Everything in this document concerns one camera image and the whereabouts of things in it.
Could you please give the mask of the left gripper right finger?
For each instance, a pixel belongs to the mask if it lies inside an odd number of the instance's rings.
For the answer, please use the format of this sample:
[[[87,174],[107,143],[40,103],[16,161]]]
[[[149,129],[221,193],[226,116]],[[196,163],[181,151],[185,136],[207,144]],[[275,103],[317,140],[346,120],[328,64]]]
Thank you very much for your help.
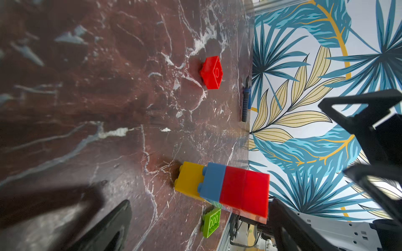
[[[370,176],[402,181],[402,116],[394,114],[378,127],[374,125],[390,114],[402,101],[398,90],[383,90],[355,96],[323,99],[318,107],[348,133],[354,135],[369,164],[355,164],[344,173],[367,192],[398,225],[402,223],[402,201],[392,199],[369,181]],[[334,105],[363,104],[352,117],[336,111]]]

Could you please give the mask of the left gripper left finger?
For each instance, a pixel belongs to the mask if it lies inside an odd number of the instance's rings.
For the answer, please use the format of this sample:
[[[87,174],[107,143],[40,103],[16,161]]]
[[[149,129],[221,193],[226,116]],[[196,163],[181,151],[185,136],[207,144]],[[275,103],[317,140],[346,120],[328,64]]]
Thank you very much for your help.
[[[131,218],[130,201],[123,200],[68,250],[122,251],[130,229]]]

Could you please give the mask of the orange 2x2 lego brick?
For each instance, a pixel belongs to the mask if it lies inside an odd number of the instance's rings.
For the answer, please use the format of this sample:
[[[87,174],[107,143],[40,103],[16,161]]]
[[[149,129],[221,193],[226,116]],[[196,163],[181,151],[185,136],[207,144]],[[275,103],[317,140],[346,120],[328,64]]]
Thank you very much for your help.
[[[179,176],[174,182],[174,189],[193,199],[205,201],[198,192],[199,184],[204,181],[203,169],[203,165],[184,162],[180,166]]]

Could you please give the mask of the blue 2x4 lego brick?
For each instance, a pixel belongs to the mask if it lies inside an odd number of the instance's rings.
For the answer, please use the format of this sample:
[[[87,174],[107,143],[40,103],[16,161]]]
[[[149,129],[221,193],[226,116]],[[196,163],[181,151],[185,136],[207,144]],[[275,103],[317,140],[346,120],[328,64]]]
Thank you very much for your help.
[[[200,197],[219,202],[225,178],[226,166],[216,163],[208,163],[204,166],[202,175],[204,180],[198,186]]]

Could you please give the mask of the red 2x4 lego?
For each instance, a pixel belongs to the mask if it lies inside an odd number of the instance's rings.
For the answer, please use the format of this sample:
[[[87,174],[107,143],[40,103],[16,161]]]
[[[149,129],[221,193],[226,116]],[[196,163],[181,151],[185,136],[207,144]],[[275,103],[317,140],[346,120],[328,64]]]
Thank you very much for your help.
[[[246,171],[240,215],[266,224],[269,218],[269,174]]]
[[[219,202],[228,211],[236,211],[242,208],[246,177],[246,169],[231,166],[226,167]]]

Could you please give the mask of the small red lego brick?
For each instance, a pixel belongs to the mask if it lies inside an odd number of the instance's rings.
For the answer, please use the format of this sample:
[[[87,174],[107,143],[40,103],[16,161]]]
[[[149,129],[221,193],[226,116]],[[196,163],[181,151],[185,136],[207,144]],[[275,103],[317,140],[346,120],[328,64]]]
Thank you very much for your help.
[[[218,90],[223,78],[220,57],[207,57],[200,70],[200,75],[208,90]]]

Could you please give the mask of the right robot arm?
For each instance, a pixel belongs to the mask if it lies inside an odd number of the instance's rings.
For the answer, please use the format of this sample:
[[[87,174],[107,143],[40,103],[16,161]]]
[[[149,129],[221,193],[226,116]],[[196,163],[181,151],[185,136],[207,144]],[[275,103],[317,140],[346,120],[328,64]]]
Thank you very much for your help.
[[[278,199],[269,203],[269,218],[260,223],[232,214],[230,243],[242,223],[254,226],[257,240],[274,240],[279,251],[400,251],[402,228],[393,220],[346,222],[291,210]]]

